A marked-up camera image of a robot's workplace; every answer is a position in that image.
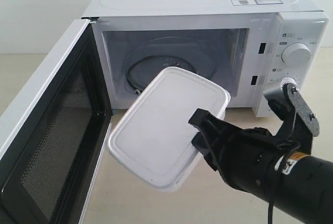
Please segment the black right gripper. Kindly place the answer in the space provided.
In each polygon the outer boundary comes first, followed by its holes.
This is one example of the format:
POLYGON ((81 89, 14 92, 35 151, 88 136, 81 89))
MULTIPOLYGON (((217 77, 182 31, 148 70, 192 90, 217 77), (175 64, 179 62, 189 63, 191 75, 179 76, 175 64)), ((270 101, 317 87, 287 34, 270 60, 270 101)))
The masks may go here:
POLYGON ((191 144, 227 185, 259 198, 269 197, 272 184, 267 174, 281 149, 267 129, 241 129, 200 108, 188 124, 202 133, 197 133, 191 144))

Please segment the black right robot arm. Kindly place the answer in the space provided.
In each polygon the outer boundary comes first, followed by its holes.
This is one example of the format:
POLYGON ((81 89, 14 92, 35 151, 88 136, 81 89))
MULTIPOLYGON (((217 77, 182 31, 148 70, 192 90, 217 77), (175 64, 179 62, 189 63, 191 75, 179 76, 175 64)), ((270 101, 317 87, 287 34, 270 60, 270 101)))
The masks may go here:
POLYGON ((193 146, 223 181, 302 223, 332 223, 332 162, 300 154, 299 143, 265 128, 242 129, 198 109, 189 119, 198 130, 193 146))

